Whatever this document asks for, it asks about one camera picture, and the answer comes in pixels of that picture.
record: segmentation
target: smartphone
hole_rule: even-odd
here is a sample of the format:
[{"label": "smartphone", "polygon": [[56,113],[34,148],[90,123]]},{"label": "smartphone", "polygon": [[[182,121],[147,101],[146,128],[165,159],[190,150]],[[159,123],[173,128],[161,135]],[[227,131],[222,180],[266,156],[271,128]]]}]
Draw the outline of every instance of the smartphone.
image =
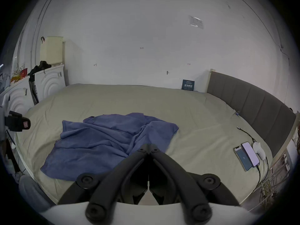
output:
[{"label": "smartphone", "polygon": [[252,163],[241,146],[238,146],[233,150],[237,155],[238,159],[240,160],[240,162],[242,163],[245,171],[248,171],[250,168],[252,168]]},{"label": "smartphone", "polygon": [[252,167],[255,167],[257,164],[260,163],[260,161],[258,160],[258,157],[256,156],[256,153],[254,152],[254,150],[251,147],[249,142],[242,143],[242,148],[247,153],[247,155],[252,163]]}]

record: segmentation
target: sticker on wall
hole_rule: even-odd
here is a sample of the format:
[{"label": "sticker on wall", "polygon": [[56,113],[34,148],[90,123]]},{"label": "sticker on wall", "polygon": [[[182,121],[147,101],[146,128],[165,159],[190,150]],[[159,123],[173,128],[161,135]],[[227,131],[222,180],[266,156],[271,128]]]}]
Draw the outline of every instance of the sticker on wall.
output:
[{"label": "sticker on wall", "polygon": [[182,88],[183,90],[189,90],[189,91],[194,91],[194,84],[195,81],[190,81],[190,80],[182,80]]},{"label": "sticker on wall", "polygon": [[203,29],[203,21],[197,17],[193,17],[189,15],[190,25],[202,28]]}]

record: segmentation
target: blue towel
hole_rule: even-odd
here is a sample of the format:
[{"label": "blue towel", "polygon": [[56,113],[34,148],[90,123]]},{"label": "blue towel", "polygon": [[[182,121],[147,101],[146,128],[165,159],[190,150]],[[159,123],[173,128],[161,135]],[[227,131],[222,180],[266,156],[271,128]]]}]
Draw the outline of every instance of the blue towel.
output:
[{"label": "blue towel", "polygon": [[178,127],[142,113],[101,115],[83,122],[62,121],[56,141],[41,171],[51,178],[75,181],[82,173],[103,173],[137,151],[155,144],[165,152]]}]

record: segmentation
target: upholstered headboard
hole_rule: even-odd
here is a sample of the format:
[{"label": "upholstered headboard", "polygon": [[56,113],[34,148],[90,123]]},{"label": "upholstered headboard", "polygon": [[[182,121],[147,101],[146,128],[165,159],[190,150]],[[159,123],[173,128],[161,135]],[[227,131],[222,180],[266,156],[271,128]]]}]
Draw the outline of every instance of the upholstered headboard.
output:
[{"label": "upholstered headboard", "polygon": [[222,73],[211,72],[207,93],[236,110],[267,143],[274,160],[278,159],[295,132],[299,112],[296,116],[265,90]]}]

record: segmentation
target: mattress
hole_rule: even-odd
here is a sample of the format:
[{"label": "mattress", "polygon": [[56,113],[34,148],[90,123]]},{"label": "mattress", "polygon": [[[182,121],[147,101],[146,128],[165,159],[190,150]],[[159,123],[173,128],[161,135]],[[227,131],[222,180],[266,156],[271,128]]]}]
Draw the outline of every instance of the mattress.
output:
[{"label": "mattress", "polygon": [[[48,154],[60,139],[62,120],[82,122],[102,114],[144,113],[178,125],[167,154],[186,171],[212,173],[241,203],[259,180],[256,168],[245,172],[233,148],[252,142],[241,127],[261,143],[269,164],[268,145],[235,110],[208,94],[180,89],[138,85],[74,84],[31,108],[25,117],[31,128],[17,133],[17,149],[28,172],[55,203],[73,183],[47,177],[40,170]],[[261,179],[267,172],[260,162]]]}]

